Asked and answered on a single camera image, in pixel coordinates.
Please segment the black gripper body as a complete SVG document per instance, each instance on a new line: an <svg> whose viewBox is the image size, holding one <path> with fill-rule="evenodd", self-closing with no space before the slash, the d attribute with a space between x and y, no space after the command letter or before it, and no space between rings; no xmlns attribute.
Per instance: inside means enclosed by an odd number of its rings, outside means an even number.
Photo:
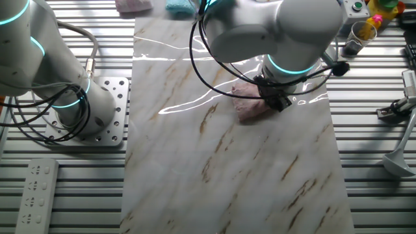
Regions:
<svg viewBox="0 0 416 234"><path fill-rule="evenodd" d="M274 87L266 86L268 84L267 80L258 75L254 78L254 81L257 83L257 89L259 95L264 99L265 103L272 108L272 104L281 103L280 96L283 94L281 90L278 90Z"/></svg>

